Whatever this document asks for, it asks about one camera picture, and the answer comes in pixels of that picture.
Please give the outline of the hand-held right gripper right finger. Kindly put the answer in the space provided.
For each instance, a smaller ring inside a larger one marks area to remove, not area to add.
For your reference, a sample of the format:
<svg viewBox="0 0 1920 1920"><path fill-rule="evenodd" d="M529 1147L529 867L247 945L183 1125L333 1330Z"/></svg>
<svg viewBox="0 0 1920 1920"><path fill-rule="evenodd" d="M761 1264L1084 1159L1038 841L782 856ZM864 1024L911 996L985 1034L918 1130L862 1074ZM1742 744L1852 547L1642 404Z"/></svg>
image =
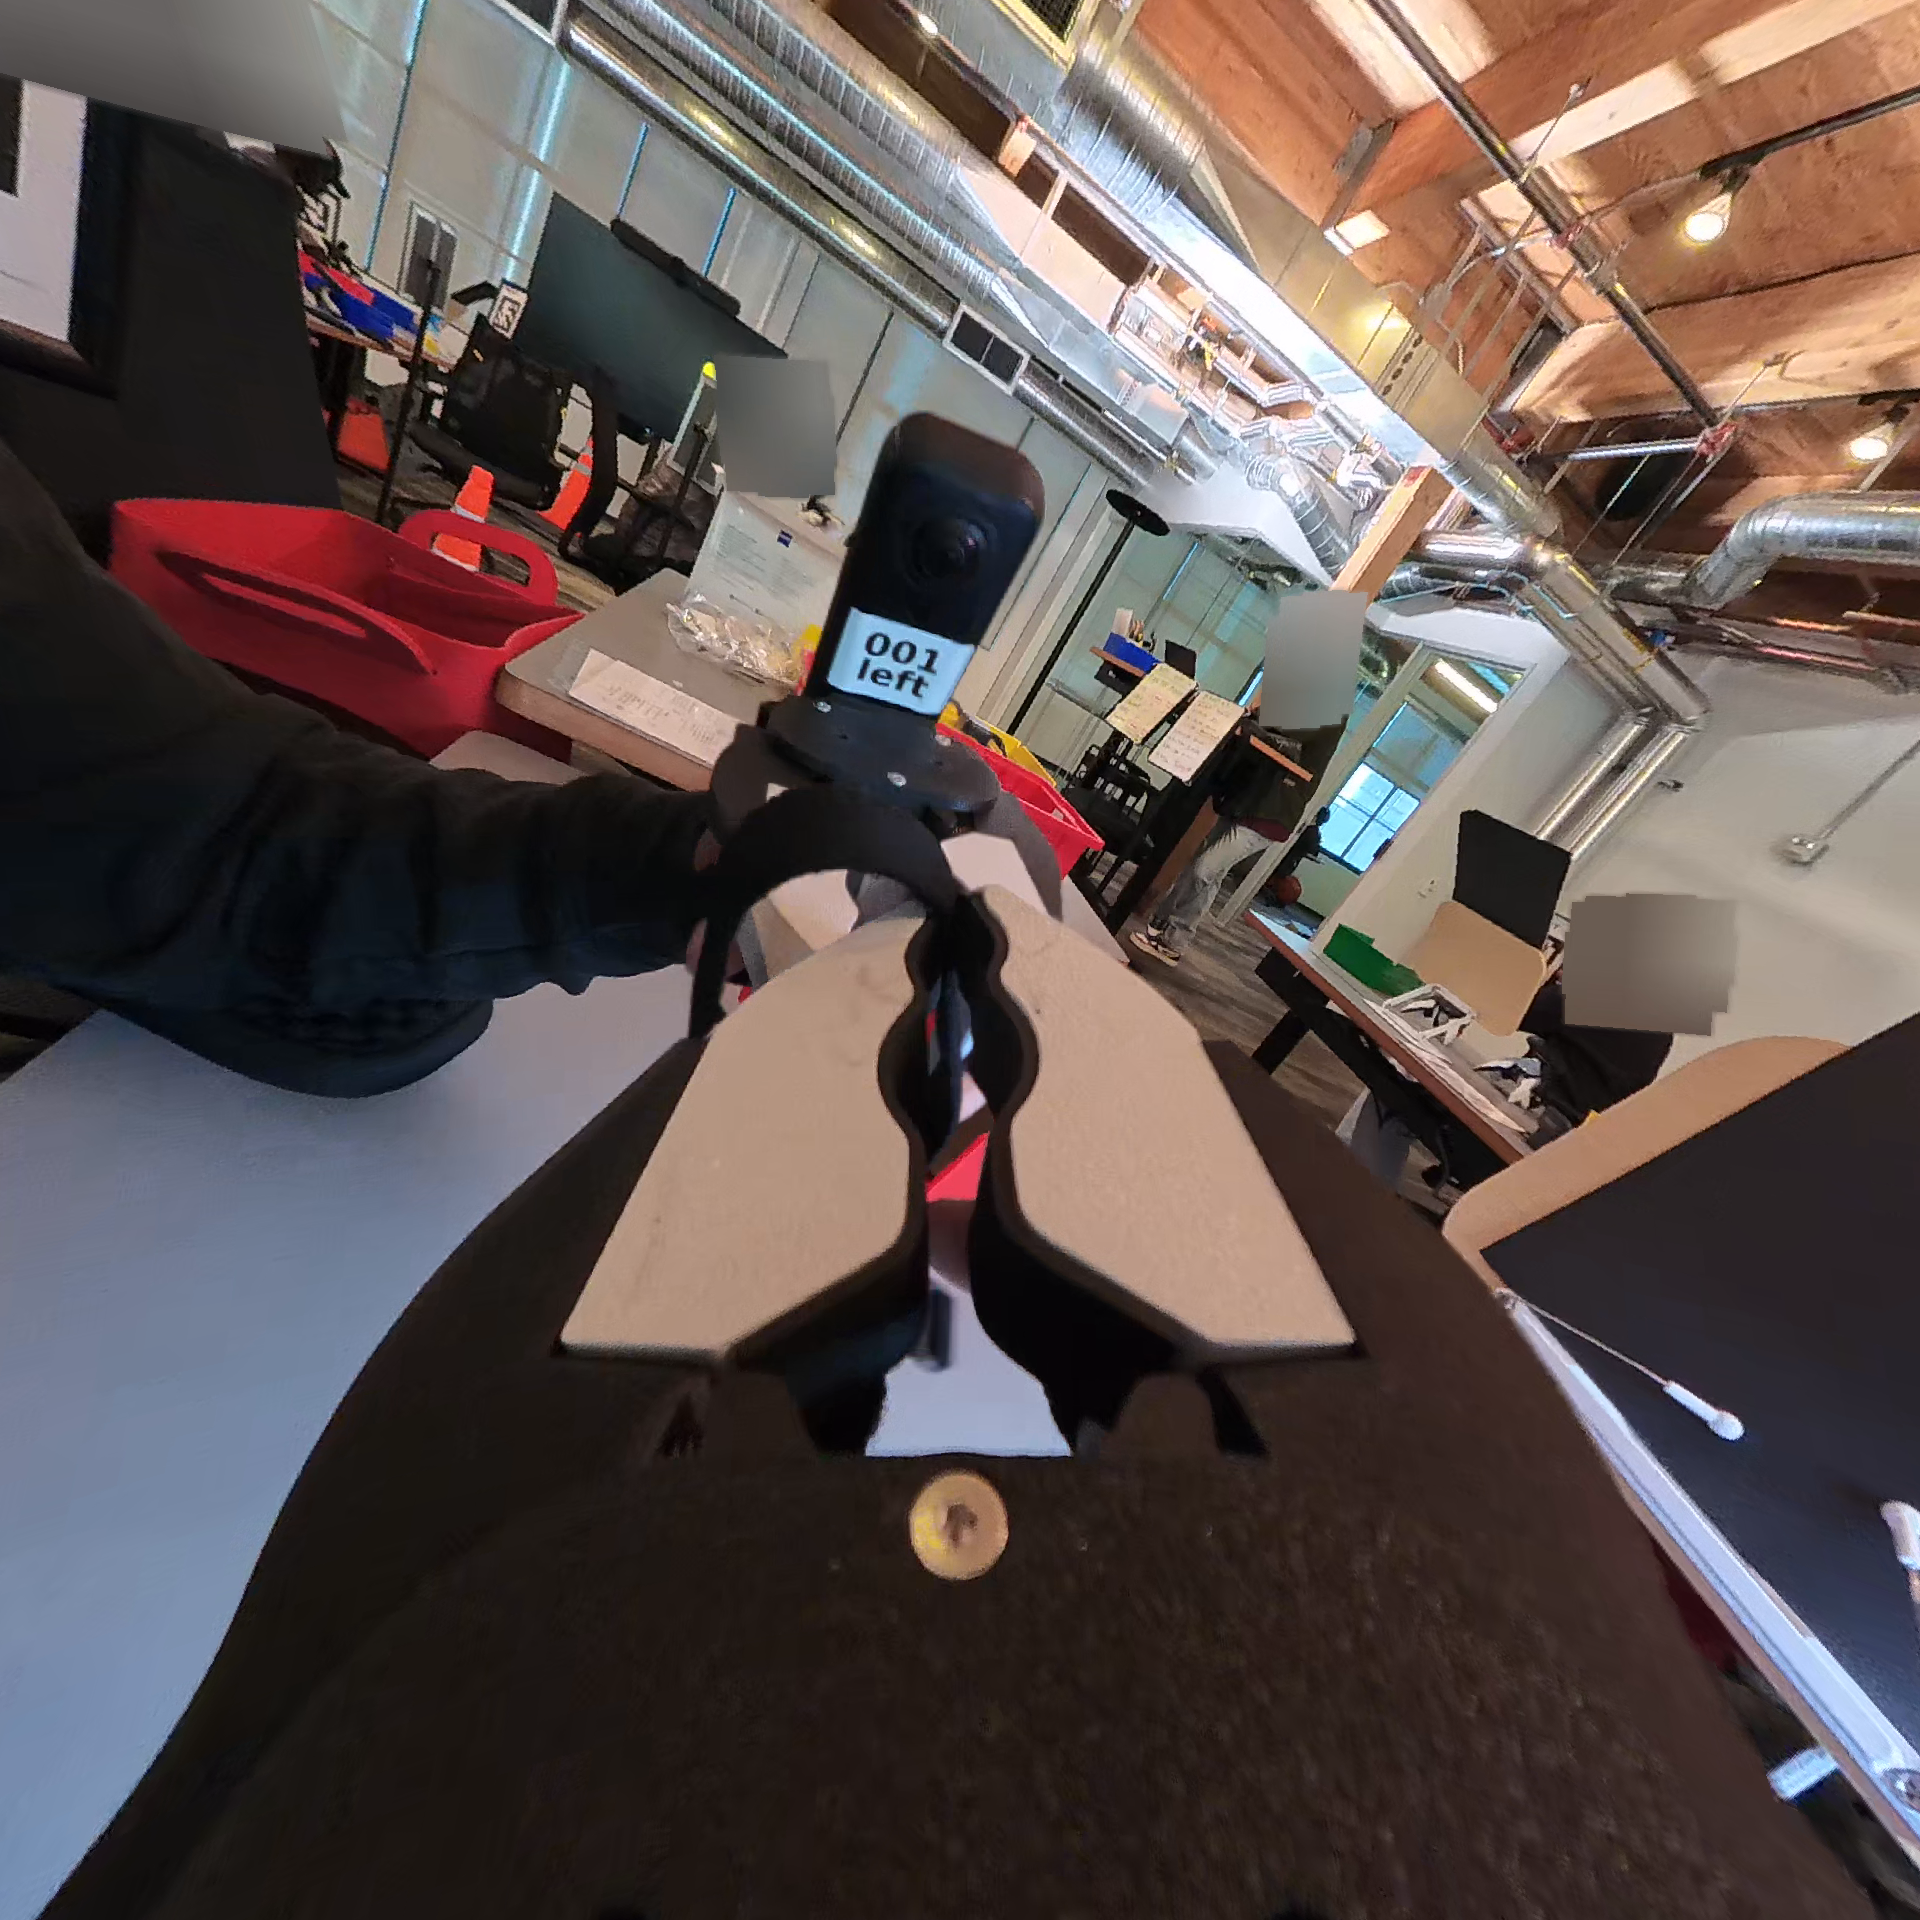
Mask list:
<svg viewBox="0 0 1920 1920"><path fill-rule="evenodd" d="M1186 1020L1002 885L966 899L991 1115L974 1306L1024 1369L1336 1356L1354 1330Z"/></svg>

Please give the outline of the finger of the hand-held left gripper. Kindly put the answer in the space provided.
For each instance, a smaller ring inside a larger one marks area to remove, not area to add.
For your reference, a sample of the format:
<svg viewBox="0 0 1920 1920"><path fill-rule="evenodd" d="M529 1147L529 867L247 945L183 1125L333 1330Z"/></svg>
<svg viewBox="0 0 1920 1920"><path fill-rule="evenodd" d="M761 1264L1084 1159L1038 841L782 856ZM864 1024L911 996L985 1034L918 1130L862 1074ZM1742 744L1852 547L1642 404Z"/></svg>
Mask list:
<svg viewBox="0 0 1920 1920"><path fill-rule="evenodd" d="M906 913L906 889L864 871L797 876L757 900L740 921L740 968L749 993L801 964L855 928Z"/></svg>
<svg viewBox="0 0 1920 1920"><path fill-rule="evenodd" d="M1061 928L1061 899L1045 893L1016 841L994 833L960 833L944 841L960 897L1000 932Z"/></svg>

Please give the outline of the red ribbed bin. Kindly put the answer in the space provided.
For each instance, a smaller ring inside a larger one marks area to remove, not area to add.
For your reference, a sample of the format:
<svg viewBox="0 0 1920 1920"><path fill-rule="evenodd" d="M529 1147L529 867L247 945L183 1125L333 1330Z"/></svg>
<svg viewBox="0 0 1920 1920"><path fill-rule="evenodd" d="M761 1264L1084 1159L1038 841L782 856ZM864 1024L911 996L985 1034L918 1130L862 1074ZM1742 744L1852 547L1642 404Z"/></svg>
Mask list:
<svg viewBox="0 0 1920 1920"><path fill-rule="evenodd" d="M1036 826L1045 837L1061 876L1069 877L1073 868L1084 867L1105 849L1102 834L1080 816L1049 776L1030 776L1025 769L975 745L964 733L966 722L968 721L960 716L957 708L948 708L936 722L936 731L948 741L966 744L972 752L989 767L1000 791L1021 808L1030 826Z"/></svg>

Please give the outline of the red plastic bin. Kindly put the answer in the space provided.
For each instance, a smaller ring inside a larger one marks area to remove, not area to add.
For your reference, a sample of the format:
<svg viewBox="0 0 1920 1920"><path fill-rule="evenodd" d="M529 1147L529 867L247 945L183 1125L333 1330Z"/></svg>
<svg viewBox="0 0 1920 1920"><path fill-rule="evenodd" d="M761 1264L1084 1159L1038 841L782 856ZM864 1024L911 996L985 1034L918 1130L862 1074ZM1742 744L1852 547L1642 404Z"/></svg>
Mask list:
<svg viewBox="0 0 1920 1920"><path fill-rule="evenodd" d="M928 1169L928 1249L934 1263L964 1263L968 1223L991 1140L991 1117L975 1114Z"/></svg>

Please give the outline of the black floor lamp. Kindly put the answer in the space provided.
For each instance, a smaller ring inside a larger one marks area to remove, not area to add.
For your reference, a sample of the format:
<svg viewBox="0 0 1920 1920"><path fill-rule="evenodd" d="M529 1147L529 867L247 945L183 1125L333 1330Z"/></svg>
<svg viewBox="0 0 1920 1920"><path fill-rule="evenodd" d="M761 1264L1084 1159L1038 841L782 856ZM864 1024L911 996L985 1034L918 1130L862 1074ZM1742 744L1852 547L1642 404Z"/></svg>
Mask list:
<svg viewBox="0 0 1920 1920"><path fill-rule="evenodd" d="M1087 581L1084 584L1076 601L1071 604L1071 610L1068 612L1055 643L1052 643L1052 647L1047 651L1047 659L1039 665L1038 676L1033 680L1033 687L1024 692L1020 707L1012 712L1010 722L1007 722L1007 729L1012 733L1021 731L1021 722L1033 712L1039 695L1047 690L1047 683L1052 681L1053 669L1058 668L1058 663L1068 653L1068 647L1069 647L1071 637L1076 636L1084 617L1093 610L1093 604L1098 599L1102 589L1105 587L1105 581L1111 579L1125 547L1141 531L1145 531L1150 537L1164 537L1168 533L1168 521L1158 512L1154 512L1146 504L1142 504L1137 496L1132 496L1132 493L1125 493L1118 488L1111 488L1105 491L1105 506L1118 516L1118 531L1114 531L1114 536L1108 545L1108 552L1095 564L1095 570L1090 572Z"/></svg>

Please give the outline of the paper flip board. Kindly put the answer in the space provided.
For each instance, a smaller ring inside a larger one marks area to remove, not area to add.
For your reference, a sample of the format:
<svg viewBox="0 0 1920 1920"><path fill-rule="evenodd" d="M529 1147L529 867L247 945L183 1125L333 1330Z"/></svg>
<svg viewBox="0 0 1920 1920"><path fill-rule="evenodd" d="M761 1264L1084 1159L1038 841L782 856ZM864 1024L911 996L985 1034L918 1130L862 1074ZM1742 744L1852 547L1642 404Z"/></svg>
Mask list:
<svg viewBox="0 0 1920 1920"><path fill-rule="evenodd" d="M1182 668L1160 660L1103 716L1105 728L1127 744L1141 745L1160 729L1193 692L1193 676L1182 672Z"/></svg>
<svg viewBox="0 0 1920 1920"><path fill-rule="evenodd" d="M1146 754L1146 767L1166 780L1191 784L1246 721L1232 700L1197 689L1173 716L1166 733Z"/></svg>

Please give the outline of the grey side table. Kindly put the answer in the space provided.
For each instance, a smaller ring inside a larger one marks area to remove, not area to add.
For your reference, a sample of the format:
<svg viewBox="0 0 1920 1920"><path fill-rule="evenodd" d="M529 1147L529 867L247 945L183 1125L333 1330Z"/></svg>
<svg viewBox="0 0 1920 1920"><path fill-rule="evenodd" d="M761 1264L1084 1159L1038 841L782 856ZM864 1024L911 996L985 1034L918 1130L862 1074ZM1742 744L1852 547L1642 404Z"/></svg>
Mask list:
<svg viewBox="0 0 1920 1920"><path fill-rule="evenodd" d="M734 813L770 787L830 784L968 820L998 781L942 731L942 714L974 656L944 601L841 584L800 690L761 689L681 647L664 586L648 584L541 641L495 690L516 716L654 780L711 789Z"/></svg>

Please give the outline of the green plastic bin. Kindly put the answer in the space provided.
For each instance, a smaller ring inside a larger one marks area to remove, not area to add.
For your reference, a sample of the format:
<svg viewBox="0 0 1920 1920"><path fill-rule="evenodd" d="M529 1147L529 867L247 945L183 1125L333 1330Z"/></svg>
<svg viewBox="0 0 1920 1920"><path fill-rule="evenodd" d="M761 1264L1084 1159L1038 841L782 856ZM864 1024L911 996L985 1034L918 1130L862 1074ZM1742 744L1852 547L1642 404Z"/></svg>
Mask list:
<svg viewBox="0 0 1920 1920"><path fill-rule="evenodd" d="M1332 927L1319 953L1332 970L1350 977L1380 1001L1420 993L1425 986L1417 970L1380 951L1370 936L1350 923Z"/></svg>

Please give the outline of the black monitor screen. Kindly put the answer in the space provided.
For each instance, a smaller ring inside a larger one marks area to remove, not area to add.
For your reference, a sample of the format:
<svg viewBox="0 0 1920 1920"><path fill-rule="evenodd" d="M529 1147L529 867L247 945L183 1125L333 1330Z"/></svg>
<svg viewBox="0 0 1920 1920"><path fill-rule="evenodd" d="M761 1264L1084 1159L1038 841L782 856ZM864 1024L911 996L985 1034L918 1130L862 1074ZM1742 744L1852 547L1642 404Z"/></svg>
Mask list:
<svg viewBox="0 0 1920 1920"><path fill-rule="evenodd" d="M620 241L562 197L545 207L514 348L589 388L609 387L633 439L672 441L703 368L734 352L736 311L685 268Z"/></svg>

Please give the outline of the black office chair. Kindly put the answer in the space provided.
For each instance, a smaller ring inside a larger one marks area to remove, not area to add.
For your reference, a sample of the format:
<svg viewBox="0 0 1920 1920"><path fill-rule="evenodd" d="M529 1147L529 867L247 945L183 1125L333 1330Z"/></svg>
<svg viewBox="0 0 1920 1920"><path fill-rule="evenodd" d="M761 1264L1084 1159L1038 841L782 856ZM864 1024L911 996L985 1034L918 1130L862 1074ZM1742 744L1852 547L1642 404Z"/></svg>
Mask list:
<svg viewBox="0 0 1920 1920"><path fill-rule="evenodd" d="M472 465L494 473L494 499L541 516L560 488L560 437L576 377L528 356L492 321L476 321L438 393L438 412L396 426L393 460L417 449L462 484ZM592 501L560 552L582 549L617 491L617 393L602 371L588 376Z"/></svg>

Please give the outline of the wooden-rimmed black board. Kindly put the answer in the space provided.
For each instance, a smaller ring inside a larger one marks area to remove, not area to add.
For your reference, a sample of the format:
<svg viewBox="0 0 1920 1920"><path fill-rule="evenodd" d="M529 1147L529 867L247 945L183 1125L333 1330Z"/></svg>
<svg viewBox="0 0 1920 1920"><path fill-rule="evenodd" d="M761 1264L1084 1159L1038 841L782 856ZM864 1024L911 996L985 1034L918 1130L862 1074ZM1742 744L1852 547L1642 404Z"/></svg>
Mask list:
<svg viewBox="0 0 1920 1920"><path fill-rule="evenodd" d="M1744 1425L1568 1341L1716 1529L1917 1744L1917 1023L1744 1041L1465 1194L1447 1241Z"/></svg>
<svg viewBox="0 0 1920 1920"><path fill-rule="evenodd" d="M1480 810L1455 820L1454 892L1402 964L1503 1037L1545 984L1545 943L1568 882L1570 852Z"/></svg>

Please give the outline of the red tote basket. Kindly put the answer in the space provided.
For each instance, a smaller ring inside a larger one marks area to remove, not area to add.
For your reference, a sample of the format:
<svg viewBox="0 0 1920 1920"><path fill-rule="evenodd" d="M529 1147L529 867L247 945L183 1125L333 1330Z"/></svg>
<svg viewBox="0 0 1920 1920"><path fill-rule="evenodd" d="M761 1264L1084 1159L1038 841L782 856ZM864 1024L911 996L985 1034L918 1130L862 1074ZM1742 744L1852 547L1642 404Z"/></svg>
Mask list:
<svg viewBox="0 0 1920 1920"><path fill-rule="evenodd" d="M495 681L577 620L538 543L449 511L390 531L340 511L126 499L109 573L200 656L426 759L472 731L541 747Z"/></svg>

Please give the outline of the framed marker sign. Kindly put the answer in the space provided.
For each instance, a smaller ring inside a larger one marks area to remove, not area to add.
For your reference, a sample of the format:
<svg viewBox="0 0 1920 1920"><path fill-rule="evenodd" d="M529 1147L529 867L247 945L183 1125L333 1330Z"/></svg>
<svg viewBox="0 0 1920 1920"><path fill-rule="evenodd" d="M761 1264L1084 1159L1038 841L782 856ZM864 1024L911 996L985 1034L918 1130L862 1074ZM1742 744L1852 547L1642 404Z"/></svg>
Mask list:
<svg viewBox="0 0 1920 1920"><path fill-rule="evenodd" d="M2 360L111 396L124 344L137 120L2 79Z"/></svg>

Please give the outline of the silver ventilation duct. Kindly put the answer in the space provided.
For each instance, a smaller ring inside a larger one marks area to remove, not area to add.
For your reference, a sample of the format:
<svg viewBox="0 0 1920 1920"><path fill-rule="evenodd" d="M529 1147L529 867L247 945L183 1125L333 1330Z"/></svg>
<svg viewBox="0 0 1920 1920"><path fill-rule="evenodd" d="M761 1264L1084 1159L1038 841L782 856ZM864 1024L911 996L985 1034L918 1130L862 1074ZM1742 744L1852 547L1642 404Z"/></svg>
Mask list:
<svg viewBox="0 0 1920 1920"><path fill-rule="evenodd" d="M1716 610L1758 589L1785 562L1902 572L1917 567L1916 491L1777 496L1744 512L1712 554L1686 570L1677 607Z"/></svg>
<svg viewBox="0 0 1920 1920"><path fill-rule="evenodd" d="M1706 719L1622 623L1496 450L1484 401L1417 321L1258 180L1114 4L1064 34L1024 4L878 4L974 140L825 4L565 4L560 47L926 327L968 311L1038 368L1014 393L1135 490L1218 473L1284 501L1320 579L1368 512L1317 460L1431 471L1493 525L1414 536L1421 577L1500 586L1622 708L1543 831L1598 841Z"/></svg>

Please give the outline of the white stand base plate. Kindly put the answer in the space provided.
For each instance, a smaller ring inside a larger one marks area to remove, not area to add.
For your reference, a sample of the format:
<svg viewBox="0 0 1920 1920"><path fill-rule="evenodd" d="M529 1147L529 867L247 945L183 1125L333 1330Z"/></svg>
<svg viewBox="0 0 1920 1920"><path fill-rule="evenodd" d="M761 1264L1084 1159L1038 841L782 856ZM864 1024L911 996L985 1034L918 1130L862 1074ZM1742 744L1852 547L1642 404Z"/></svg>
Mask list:
<svg viewBox="0 0 1920 1920"><path fill-rule="evenodd" d="M1511 1287L1494 1282L1493 1295L1556 1380L1596 1442L1618 1493L1663 1560L1677 1569L1690 1594L1712 1611L1808 1735L1804 1757L1785 1761L1768 1772L1776 1795L1785 1797L1790 1787L1810 1792L1816 1780L1814 1770L1823 1768L1825 1777L1837 1775L1854 1787L1872 1818L1916 1864L1916 1743L1893 1725L1799 1613L1742 1560L1648 1441L1570 1356L1568 1341L1620 1361L1632 1373L1654 1386L1661 1399L1682 1408L1727 1447L1744 1441L1744 1425L1732 1410L1620 1356L1596 1335L1573 1329L1564 1316L1521 1301Z"/></svg>

